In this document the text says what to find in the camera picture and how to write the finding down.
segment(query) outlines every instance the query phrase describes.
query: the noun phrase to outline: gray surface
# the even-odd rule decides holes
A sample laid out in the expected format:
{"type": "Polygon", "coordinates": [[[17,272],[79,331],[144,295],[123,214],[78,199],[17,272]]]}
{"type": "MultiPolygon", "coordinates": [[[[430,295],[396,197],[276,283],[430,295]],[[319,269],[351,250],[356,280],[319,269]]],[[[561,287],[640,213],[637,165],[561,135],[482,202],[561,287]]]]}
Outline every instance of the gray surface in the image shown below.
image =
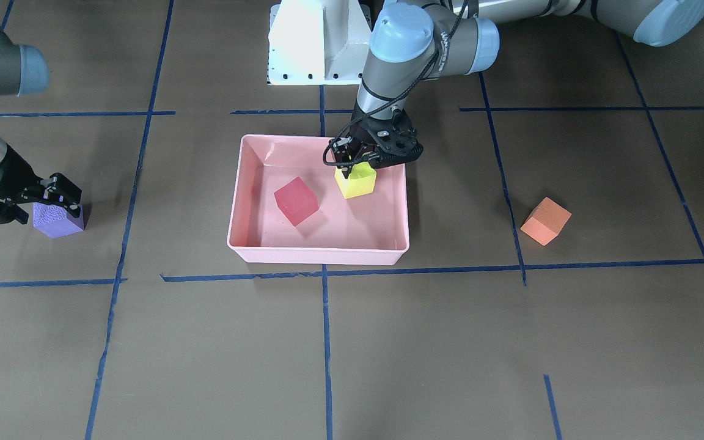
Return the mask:
{"type": "Polygon", "coordinates": [[[322,438],[320,280],[121,288],[95,438],[322,438]]]}
{"type": "Polygon", "coordinates": [[[0,289],[0,439],[80,438],[110,286],[0,289]]]}
{"type": "MultiPolygon", "coordinates": [[[[326,436],[321,278],[159,278],[321,270],[247,265],[224,243],[240,137],[321,129],[318,114],[230,114],[320,106],[316,87],[263,83],[272,3],[175,3],[156,109],[178,114],[151,119],[94,439],[326,436]]],[[[8,30],[41,48],[53,81],[0,111],[145,111],[167,4],[17,0],[8,30]]],[[[493,106],[640,105],[614,34],[590,20],[530,20],[502,44],[493,106]]],[[[623,44],[649,104],[704,105],[704,23],[679,45],[623,44]]],[[[325,106],[350,109],[355,91],[325,87],[325,106]]],[[[484,106],[477,76],[410,96],[427,152],[408,167],[412,247],[395,270],[517,267],[486,114],[459,106],[484,106]]],[[[653,114],[704,242],[704,111],[653,114]]],[[[325,131],[348,119],[326,115],[325,131]]],[[[0,282],[115,276],[145,120],[0,118],[92,211],[61,240],[0,226],[0,282]]],[[[645,112],[494,120],[518,226],[544,196],[573,212],[547,247],[520,235],[526,264],[701,257],[645,112]]],[[[556,438],[549,374],[567,440],[704,438],[704,265],[527,275],[331,276],[334,437],[556,438]]],[[[0,438],[84,437],[111,292],[0,289],[0,438]]]]}

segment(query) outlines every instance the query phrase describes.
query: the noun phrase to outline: black cable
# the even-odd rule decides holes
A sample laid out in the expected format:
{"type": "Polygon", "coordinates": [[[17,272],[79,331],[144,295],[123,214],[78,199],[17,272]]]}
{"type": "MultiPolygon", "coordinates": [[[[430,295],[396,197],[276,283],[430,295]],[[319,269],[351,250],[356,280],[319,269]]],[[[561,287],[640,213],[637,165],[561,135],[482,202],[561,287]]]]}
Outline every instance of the black cable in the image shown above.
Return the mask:
{"type": "MultiPolygon", "coordinates": [[[[469,0],[463,0],[463,5],[461,5],[461,12],[459,12],[458,17],[455,19],[455,23],[453,24],[452,30],[450,31],[450,34],[447,36],[447,41],[449,44],[450,39],[452,39],[453,35],[455,35],[455,30],[458,29],[458,25],[461,23],[461,19],[463,18],[463,13],[466,11],[466,7],[469,5],[469,0]]],[[[347,123],[344,128],[342,128],[339,133],[333,138],[330,139],[330,142],[328,142],[328,147],[324,149],[324,154],[322,154],[322,162],[324,162],[325,165],[333,166],[333,167],[352,167],[354,165],[360,164],[361,162],[365,161],[364,157],[361,156],[360,158],[353,159],[352,161],[347,161],[347,162],[329,162],[327,161],[327,155],[330,150],[333,148],[333,144],[341,140],[341,136],[344,135],[344,132],[347,131],[349,128],[351,128],[355,123],[360,122],[361,120],[364,120],[366,117],[371,117],[374,114],[377,114],[380,111],[383,111],[383,109],[389,108],[392,106],[394,103],[397,103],[398,101],[402,100],[403,98],[407,97],[409,92],[413,91],[413,89],[417,86],[420,81],[427,79],[427,73],[430,72],[431,69],[433,69],[433,66],[436,64],[436,61],[439,59],[439,52],[436,51],[433,53],[433,56],[431,59],[428,61],[428,64],[425,64],[425,68],[422,69],[422,72],[420,72],[420,75],[417,76],[417,78],[414,78],[414,81],[409,84],[409,87],[403,92],[400,92],[397,97],[392,98],[389,100],[387,103],[384,103],[382,106],[380,106],[377,109],[372,109],[372,111],[366,112],[365,114],[356,117],[353,120],[350,120],[349,123],[347,123]]]]}

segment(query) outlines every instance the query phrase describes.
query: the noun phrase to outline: light blue cap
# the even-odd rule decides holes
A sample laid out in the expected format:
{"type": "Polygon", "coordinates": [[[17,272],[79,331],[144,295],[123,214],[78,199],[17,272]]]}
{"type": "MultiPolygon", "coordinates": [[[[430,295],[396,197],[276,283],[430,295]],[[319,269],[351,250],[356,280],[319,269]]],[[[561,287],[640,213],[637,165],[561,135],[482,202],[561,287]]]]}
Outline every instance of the light blue cap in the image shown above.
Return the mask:
{"type": "Polygon", "coordinates": [[[44,92],[48,88],[50,72],[40,50],[33,46],[20,47],[20,88],[18,95],[44,92]]]}
{"type": "Polygon", "coordinates": [[[653,47],[676,42],[704,17],[704,0],[662,0],[645,17],[633,39],[653,47]]]}
{"type": "Polygon", "coordinates": [[[388,3],[379,13],[369,47],[382,61],[405,62],[420,56],[433,41],[433,20],[419,6],[388,3]]]}
{"type": "Polygon", "coordinates": [[[472,67],[466,72],[467,75],[474,72],[481,72],[492,66],[500,45],[498,28],[496,23],[486,18],[475,18],[477,20],[477,52],[474,53],[472,67]]]}

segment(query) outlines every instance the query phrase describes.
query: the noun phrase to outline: cube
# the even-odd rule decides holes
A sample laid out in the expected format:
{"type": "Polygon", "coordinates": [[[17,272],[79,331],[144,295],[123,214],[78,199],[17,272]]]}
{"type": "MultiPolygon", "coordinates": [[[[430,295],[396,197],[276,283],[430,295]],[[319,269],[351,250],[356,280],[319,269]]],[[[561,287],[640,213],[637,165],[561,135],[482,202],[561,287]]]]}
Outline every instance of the cube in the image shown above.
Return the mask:
{"type": "Polygon", "coordinates": [[[293,226],[298,226],[303,220],[319,211],[317,195],[299,177],[273,193],[276,205],[282,210],[293,226]]]}
{"type": "Polygon", "coordinates": [[[531,211],[520,230],[544,246],[559,235],[571,216],[571,212],[562,208],[561,205],[550,200],[550,198],[545,197],[531,211]]]}
{"type": "Polygon", "coordinates": [[[59,238],[83,231],[83,207],[78,218],[55,205],[35,203],[31,209],[33,226],[51,238],[59,238]]]}
{"type": "Polygon", "coordinates": [[[345,199],[370,194],[374,192],[376,170],[368,162],[361,162],[352,167],[349,178],[344,178],[341,168],[336,168],[335,182],[339,184],[345,199]]]}

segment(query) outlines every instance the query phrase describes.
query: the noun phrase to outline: pink tray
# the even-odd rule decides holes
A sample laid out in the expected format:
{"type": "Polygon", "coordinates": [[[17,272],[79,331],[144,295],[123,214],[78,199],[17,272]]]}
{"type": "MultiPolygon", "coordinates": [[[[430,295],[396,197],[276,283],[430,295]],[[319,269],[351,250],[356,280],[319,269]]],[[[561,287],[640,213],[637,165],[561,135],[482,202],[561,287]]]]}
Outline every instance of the pink tray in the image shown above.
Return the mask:
{"type": "Polygon", "coordinates": [[[409,248],[405,166],[377,170],[374,192],[344,199],[322,164],[329,137],[241,139],[227,245],[251,263],[393,265],[409,248]],[[319,211],[297,226],[273,193],[299,177],[319,211]]]}

